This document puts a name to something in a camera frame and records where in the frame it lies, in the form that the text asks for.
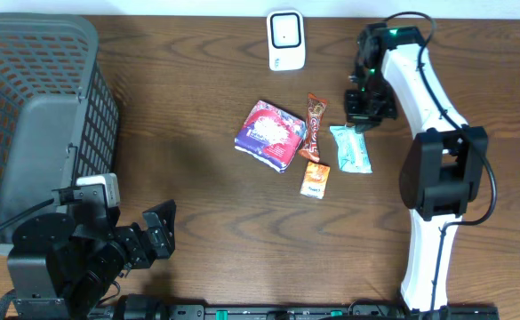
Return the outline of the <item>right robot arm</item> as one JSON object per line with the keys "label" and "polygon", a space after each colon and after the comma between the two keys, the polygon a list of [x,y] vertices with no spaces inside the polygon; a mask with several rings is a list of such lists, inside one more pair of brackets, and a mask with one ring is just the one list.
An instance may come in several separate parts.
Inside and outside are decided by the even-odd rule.
{"label": "right robot arm", "polygon": [[399,175],[411,218],[408,264],[400,295],[409,316],[447,318],[446,280],[452,243],[481,175],[490,172],[488,136],[459,114],[440,85],[428,42],[415,26],[369,24],[357,39],[357,85],[345,93],[348,122],[367,132],[404,113],[412,144]]}

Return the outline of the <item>small orange snack pack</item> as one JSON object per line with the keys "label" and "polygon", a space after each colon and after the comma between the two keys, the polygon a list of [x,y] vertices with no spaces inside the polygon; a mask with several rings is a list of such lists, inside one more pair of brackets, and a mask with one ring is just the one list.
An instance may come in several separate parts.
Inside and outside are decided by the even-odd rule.
{"label": "small orange snack pack", "polygon": [[324,164],[309,162],[300,187],[304,196],[323,199],[330,167]]}

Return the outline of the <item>orange brown chocolate bar wrapper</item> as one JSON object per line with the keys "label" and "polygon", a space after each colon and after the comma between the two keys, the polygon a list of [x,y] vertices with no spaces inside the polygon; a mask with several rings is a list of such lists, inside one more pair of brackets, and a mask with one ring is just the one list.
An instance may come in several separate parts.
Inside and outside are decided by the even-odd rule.
{"label": "orange brown chocolate bar wrapper", "polygon": [[317,144],[317,134],[319,132],[324,112],[327,108],[327,100],[319,99],[315,94],[308,94],[307,112],[307,131],[303,145],[299,154],[309,161],[318,163],[320,161],[320,151]]}

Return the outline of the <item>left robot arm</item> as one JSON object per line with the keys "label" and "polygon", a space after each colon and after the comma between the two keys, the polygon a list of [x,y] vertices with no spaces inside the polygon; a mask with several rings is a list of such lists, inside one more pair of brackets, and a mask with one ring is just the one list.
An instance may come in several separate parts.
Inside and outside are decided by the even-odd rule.
{"label": "left robot arm", "polygon": [[118,226],[120,211],[76,201],[67,213],[27,220],[12,236],[7,267],[13,303],[21,319],[88,319],[118,277],[150,268],[175,250],[176,203],[142,214],[147,227]]}

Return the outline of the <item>red purple snack bag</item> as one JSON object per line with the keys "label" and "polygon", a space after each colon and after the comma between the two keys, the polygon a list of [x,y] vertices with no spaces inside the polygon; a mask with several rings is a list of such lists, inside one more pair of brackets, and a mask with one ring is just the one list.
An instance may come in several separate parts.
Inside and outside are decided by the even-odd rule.
{"label": "red purple snack bag", "polygon": [[307,132],[306,123],[264,100],[259,100],[238,134],[235,149],[283,173]]}

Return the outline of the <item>teal snack packet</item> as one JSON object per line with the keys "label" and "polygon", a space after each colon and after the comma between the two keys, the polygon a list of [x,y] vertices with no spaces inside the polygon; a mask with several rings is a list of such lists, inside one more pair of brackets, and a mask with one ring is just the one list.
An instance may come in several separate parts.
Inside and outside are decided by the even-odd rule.
{"label": "teal snack packet", "polygon": [[333,125],[330,132],[337,145],[338,166],[342,172],[372,173],[364,135],[354,126]]}

